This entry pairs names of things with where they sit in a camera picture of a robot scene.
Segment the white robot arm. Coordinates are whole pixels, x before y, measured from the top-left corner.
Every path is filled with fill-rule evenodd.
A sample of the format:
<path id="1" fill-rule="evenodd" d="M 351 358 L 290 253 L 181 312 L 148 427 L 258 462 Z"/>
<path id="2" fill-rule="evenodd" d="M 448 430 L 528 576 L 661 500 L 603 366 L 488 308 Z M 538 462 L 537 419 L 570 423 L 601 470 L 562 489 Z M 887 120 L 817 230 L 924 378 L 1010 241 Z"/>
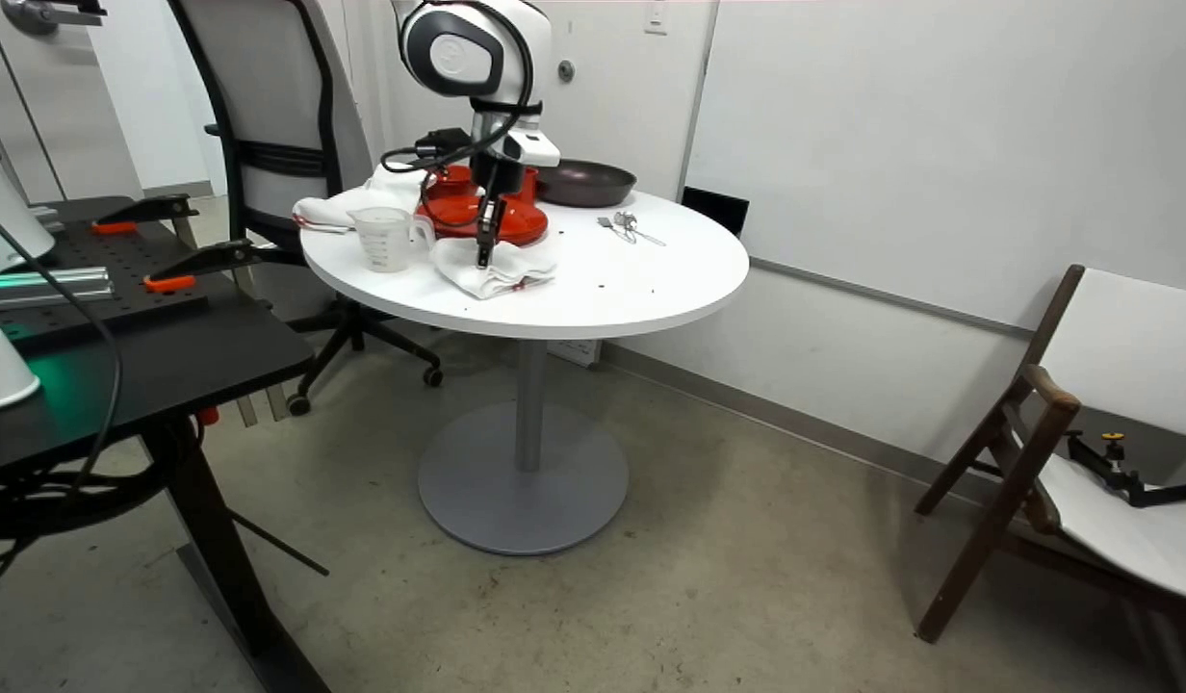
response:
<path id="1" fill-rule="evenodd" d="M 538 117 L 552 83 L 552 15 L 537 0 L 399 0 L 396 54 L 416 83 L 464 95 L 473 128 L 430 129 L 387 154 L 416 169 L 473 167 L 476 262 L 488 262 L 528 167 L 553 167 Z"/>

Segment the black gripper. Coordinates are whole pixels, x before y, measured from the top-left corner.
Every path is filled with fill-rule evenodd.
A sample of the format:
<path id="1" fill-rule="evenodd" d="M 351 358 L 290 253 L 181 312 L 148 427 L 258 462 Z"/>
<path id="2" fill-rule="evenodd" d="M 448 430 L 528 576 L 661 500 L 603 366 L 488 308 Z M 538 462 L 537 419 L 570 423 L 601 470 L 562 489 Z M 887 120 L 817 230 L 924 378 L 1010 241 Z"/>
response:
<path id="1" fill-rule="evenodd" d="M 470 169 L 476 179 L 476 267 L 488 267 L 499 241 L 499 201 L 520 187 L 525 167 L 511 149 L 485 145 L 470 156 Z"/>

